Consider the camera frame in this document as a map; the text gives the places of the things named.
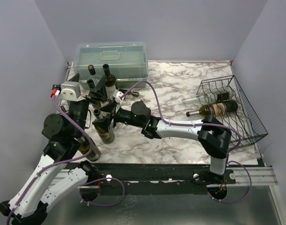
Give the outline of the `dark bottle tan label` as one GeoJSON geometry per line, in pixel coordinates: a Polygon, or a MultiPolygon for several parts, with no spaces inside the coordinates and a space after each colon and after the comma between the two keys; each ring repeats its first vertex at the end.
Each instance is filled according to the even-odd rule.
{"type": "MultiPolygon", "coordinates": [[[[101,111],[99,109],[94,110],[93,114],[95,116],[95,120],[104,118],[101,115],[101,111]]],[[[111,125],[108,128],[97,127],[97,126],[94,126],[94,127],[95,127],[99,137],[101,138],[101,140],[103,141],[104,144],[110,144],[114,141],[115,135],[114,135],[114,132],[113,132],[111,125]]]]}

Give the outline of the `dark wine bottle maroon label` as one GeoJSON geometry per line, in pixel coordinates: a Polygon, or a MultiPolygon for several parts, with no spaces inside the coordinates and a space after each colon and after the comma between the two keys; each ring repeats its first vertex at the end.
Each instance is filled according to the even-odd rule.
{"type": "Polygon", "coordinates": [[[187,117],[190,116],[222,116],[227,113],[234,113],[238,110],[238,104],[236,101],[229,100],[214,104],[208,104],[201,106],[198,110],[186,112],[187,117]]]}

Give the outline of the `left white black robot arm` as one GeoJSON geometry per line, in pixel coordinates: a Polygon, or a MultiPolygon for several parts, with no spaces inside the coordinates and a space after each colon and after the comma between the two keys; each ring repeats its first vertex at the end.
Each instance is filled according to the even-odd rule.
{"type": "Polygon", "coordinates": [[[101,153],[85,132],[89,102],[81,95],[79,78],[76,74],[52,88],[51,98],[58,113],[45,118],[42,134],[48,143],[40,161],[16,196],[0,203],[0,212],[7,217],[8,225],[40,225],[50,210],[72,190],[96,182],[97,174],[91,163],[97,161],[101,153]],[[55,177],[77,160],[77,151],[83,154],[85,161],[72,174],[51,186],[55,177]]]}

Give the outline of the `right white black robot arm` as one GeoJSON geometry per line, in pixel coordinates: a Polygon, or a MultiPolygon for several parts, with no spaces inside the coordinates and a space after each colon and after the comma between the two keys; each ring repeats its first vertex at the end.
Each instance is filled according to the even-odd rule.
{"type": "Polygon", "coordinates": [[[118,107],[117,103],[112,102],[101,109],[95,109],[93,114],[96,119],[92,124],[105,132],[111,124],[123,123],[141,128],[142,135],[149,139],[175,137],[199,141],[211,157],[209,180],[218,184],[225,179],[232,132],[213,116],[206,116],[203,120],[165,122],[162,118],[153,116],[142,101],[133,103],[130,110],[118,107]]]}

